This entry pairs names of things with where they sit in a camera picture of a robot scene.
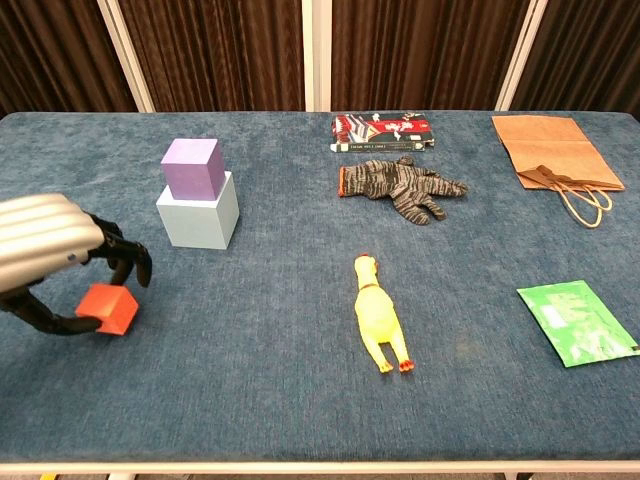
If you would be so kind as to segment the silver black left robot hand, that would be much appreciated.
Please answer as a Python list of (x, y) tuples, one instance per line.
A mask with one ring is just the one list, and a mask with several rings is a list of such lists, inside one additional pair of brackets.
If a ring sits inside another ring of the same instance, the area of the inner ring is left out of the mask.
[[(92, 285), (71, 317), (52, 312), (30, 288), (51, 274), (94, 258), (113, 270), (107, 284)], [(98, 332), (124, 335), (138, 310), (125, 287), (132, 271), (147, 287), (152, 259), (117, 224), (81, 209), (61, 193), (1, 202), (1, 309), (54, 335)]]

